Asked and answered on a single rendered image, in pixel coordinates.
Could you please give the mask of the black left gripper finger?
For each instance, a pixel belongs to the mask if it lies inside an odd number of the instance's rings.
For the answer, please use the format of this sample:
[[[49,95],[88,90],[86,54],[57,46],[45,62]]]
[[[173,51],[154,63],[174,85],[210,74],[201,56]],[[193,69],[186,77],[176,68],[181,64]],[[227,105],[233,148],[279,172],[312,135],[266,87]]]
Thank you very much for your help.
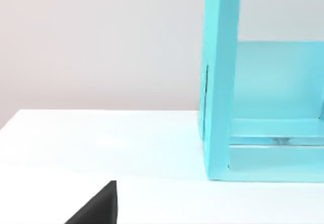
[[[64,224],[117,224],[117,181],[111,180]]]

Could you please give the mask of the light blue rack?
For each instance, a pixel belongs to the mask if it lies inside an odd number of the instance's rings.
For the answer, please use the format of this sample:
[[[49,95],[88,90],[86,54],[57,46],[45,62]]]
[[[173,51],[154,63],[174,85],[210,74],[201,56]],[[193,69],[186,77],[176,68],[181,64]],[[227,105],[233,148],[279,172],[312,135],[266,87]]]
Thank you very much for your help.
[[[238,40],[240,0],[205,0],[199,134],[208,179],[324,182],[324,41]]]

